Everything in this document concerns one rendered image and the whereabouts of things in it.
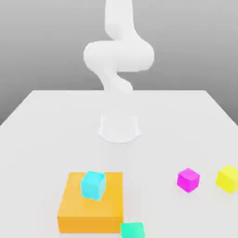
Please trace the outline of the small cyan cube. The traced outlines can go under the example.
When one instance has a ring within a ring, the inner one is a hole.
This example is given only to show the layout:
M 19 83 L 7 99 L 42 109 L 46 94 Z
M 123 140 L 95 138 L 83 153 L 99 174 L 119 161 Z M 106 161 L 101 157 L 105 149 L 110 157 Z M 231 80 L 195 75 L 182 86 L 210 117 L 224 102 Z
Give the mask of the small cyan cube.
M 106 174 L 88 171 L 80 182 L 81 196 L 100 201 L 106 190 Z

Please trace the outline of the small yellow cube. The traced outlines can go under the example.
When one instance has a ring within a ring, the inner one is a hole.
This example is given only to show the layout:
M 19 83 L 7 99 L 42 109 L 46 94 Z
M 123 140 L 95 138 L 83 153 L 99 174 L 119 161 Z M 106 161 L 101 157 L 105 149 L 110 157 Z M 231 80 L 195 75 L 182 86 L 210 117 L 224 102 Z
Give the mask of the small yellow cube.
M 216 185 L 228 193 L 238 191 L 238 169 L 227 165 L 217 174 Z

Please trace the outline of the small green cube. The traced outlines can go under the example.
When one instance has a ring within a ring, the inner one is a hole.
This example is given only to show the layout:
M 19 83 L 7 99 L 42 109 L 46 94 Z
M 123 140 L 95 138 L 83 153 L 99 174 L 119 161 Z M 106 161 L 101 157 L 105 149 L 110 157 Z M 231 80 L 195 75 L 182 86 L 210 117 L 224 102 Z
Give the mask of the small green cube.
M 145 238 L 143 223 L 141 222 L 122 223 L 121 238 Z

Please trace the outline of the small magenta cube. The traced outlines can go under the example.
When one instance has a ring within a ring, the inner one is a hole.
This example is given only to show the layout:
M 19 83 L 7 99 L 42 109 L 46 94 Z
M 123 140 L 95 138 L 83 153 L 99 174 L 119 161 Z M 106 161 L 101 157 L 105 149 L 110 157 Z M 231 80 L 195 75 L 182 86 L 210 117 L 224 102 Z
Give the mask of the small magenta cube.
M 190 168 L 179 172 L 177 186 L 185 192 L 190 193 L 199 185 L 200 175 Z

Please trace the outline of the large orange box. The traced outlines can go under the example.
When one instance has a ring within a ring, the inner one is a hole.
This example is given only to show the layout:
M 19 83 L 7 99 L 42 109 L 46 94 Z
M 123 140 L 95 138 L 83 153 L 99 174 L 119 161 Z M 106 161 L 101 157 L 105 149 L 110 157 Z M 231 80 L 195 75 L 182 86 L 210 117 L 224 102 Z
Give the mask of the large orange box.
M 123 173 L 106 173 L 106 191 L 100 201 L 83 198 L 84 172 L 71 172 L 57 219 L 60 233 L 120 233 L 123 223 Z

